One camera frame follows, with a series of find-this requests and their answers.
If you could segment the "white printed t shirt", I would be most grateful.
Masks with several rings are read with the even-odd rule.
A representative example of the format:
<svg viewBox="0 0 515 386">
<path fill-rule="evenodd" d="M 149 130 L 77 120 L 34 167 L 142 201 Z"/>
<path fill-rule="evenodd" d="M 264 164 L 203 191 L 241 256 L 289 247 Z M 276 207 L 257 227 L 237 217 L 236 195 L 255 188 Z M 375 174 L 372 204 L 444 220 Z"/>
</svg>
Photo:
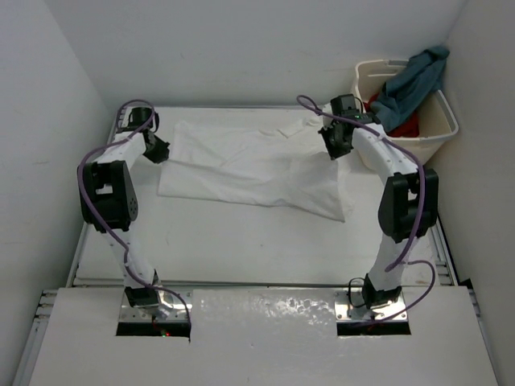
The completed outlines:
<svg viewBox="0 0 515 386">
<path fill-rule="evenodd" d="M 172 130 L 158 193 L 262 207 L 295 207 L 344 222 L 353 203 L 348 168 L 332 160 L 312 125 L 257 128 L 181 121 Z"/>
</svg>

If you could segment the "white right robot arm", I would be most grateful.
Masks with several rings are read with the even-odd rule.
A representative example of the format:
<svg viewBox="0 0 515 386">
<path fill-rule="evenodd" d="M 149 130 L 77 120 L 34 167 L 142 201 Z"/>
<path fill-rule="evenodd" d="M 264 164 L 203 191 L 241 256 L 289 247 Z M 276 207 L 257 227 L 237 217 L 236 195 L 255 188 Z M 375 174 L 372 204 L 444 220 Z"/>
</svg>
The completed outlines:
<svg viewBox="0 0 515 386">
<path fill-rule="evenodd" d="M 361 297 L 367 308 L 396 300 L 402 274 L 416 240 L 435 225 L 439 177 L 410 151 L 392 142 L 374 113 L 358 107 L 357 98 L 333 98 L 322 113 L 319 134 L 331 159 L 357 150 L 367 156 L 384 190 L 377 211 L 382 239 L 373 267 L 365 275 Z"/>
</svg>

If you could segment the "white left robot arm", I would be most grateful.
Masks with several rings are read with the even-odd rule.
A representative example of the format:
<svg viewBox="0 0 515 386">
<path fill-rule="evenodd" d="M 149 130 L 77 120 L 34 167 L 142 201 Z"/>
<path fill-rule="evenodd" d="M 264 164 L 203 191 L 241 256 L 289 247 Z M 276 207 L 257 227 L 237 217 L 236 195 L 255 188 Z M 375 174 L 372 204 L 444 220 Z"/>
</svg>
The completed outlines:
<svg viewBox="0 0 515 386">
<path fill-rule="evenodd" d="M 163 307 L 163 291 L 156 270 L 134 251 L 130 227 L 139 206 L 130 170 L 140 157 L 157 165 L 168 160 L 170 144 L 156 135 L 158 129 L 152 104 L 129 101 L 118 110 L 113 140 L 87 153 L 77 168 L 83 219 L 112 249 L 129 305 L 146 312 Z"/>
</svg>

